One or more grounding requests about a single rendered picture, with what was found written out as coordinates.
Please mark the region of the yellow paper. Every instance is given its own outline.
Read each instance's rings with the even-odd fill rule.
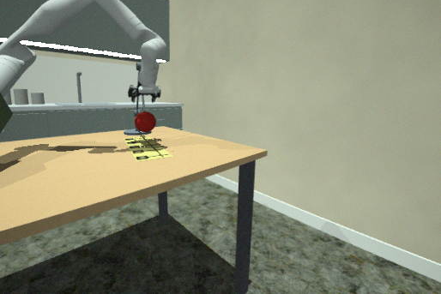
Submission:
[[[158,141],[160,139],[150,138],[148,135],[125,138],[125,142],[137,162],[171,158],[172,155]]]

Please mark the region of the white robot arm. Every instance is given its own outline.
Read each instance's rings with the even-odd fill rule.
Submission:
[[[49,0],[2,45],[0,45],[0,94],[3,97],[15,85],[26,69],[35,61],[36,55],[21,40],[41,34],[50,34],[65,26],[71,18],[95,1],[115,22],[141,46],[142,66],[138,86],[130,86],[132,102],[138,95],[151,95],[152,102],[160,97],[156,86],[159,64],[166,55],[166,43],[144,24],[120,0]]]

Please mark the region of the wooden table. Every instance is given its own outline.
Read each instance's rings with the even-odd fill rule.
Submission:
[[[256,159],[263,149],[168,127],[148,135],[170,158],[138,162],[123,131],[0,143],[0,245],[159,195],[239,166],[235,286],[248,291]]]

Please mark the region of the floor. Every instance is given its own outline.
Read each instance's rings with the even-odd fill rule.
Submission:
[[[250,294],[441,294],[441,283],[268,209],[253,207]],[[207,179],[168,192],[169,213],[235,264],[237,194]],[[158,198],[0,246],[0,278],[158,214]]]

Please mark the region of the table leg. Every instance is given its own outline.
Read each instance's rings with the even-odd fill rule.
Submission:
[[[158,199],[160,201],[160,222],[165,224],[168,217],[167,192],[159,193]]]
[[[252,161],[239,167],[239,202],[235,275],[235,289],[237,294],[245,294],[248,291],[255,168],[256,161]]]

